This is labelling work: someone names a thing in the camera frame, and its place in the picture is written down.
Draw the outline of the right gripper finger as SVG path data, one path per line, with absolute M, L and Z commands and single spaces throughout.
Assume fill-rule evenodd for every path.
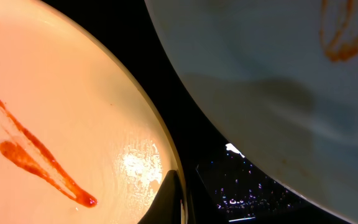
M 177 171 L 170 170 L 138 224 L 180 224 L 182 199 L 183 191 Z

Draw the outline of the yellow plate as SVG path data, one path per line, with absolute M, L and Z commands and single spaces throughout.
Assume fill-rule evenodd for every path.
M 123 64 L 41 1 L 0 1 L 0 223 L 138 223 L 183 172 Z

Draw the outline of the light blue plate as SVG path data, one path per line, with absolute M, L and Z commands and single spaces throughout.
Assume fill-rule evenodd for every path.
M 207 118 L 260 170 L 358 223 L 358 1 L 149 0 Z

